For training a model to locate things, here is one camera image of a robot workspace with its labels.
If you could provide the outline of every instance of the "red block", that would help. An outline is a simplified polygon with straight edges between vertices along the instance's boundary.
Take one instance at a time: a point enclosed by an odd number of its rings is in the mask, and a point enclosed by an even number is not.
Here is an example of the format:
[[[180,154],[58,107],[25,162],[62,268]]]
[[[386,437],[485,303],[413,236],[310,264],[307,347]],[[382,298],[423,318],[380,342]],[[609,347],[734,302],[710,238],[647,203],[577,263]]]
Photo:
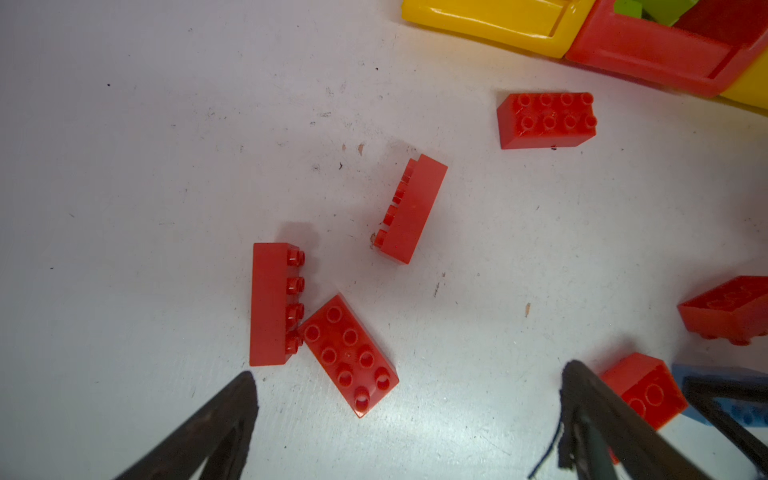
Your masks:
[[[752,337],[768,335],[768,276],[737,276],[677,310],[689,332],[749,345]]]
[[[315,312],[299,331],[358,417],[400,382],[341,295]]]
[[[304,317],[299,267],[304,252],[289,243],[253,244],[250,300],[250,365],[285,365],[303,341],[296,331]]]
[[[654,357],[633,353],[600,378],[654,430],[688,408],[669,369]]]
[[[511,94],[498,110],[502,150],[575,147],[596,135],[589,93]]]
[[[419,161],[408,160],[392,198],[394,204],[389,205],[384,216],[383,223],[389,231],[379,230],[374,247],[395,260],[411,263],[446,171],[448,167],[426,155],[419,157]]]
[[[597,0],[568,60],[704,97],[725,91],[768,46],[765,0],[699,0],[674,27]]]

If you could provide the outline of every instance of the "yellow plastic toy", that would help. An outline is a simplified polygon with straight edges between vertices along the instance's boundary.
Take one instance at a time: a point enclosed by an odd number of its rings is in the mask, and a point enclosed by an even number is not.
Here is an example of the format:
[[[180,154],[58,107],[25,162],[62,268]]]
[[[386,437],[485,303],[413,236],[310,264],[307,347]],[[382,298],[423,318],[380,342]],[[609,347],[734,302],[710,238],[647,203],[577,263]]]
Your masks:
[[[405,0],[414,23],[561,58],[595,0]]]
[[[768,108],[768,50],[721,95],[743,104]]]

